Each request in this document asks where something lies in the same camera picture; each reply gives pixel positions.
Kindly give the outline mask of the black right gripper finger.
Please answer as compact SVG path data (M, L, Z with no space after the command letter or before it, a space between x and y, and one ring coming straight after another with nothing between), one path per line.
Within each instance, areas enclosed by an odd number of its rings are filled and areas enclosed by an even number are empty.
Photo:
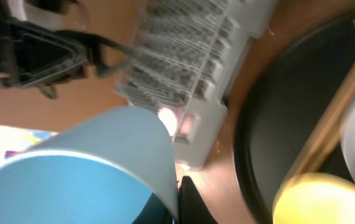
M179 188L179 223L217 224L189 176L182 177Z

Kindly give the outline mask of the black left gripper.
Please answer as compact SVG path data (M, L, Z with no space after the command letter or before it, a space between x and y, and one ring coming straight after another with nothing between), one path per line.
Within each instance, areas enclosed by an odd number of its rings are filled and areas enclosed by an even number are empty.
M98 34L53 32L20 21L0 1L0 83L6 88L51 86L80 78L87 59L103 78L126 68L132 53L132 48Z

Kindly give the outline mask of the blue plastic cup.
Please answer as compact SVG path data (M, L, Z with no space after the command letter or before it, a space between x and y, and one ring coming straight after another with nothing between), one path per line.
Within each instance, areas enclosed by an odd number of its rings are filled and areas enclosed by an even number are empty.
M0 223L179 219L174 151L154 113L119 107L0 166Z

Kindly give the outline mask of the yellow bowl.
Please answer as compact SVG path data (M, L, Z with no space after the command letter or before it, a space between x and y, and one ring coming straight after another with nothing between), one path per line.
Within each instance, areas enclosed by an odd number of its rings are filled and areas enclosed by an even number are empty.
M355 184L325 173L294 176L275 196L272 222L355 224Z

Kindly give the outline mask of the wooden chopstick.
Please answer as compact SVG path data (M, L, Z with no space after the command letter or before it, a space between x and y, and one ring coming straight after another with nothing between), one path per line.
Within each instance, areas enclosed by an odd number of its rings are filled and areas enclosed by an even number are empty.
M284 180L316 172L338 145L341 119L355 98L355 62L318 121Z

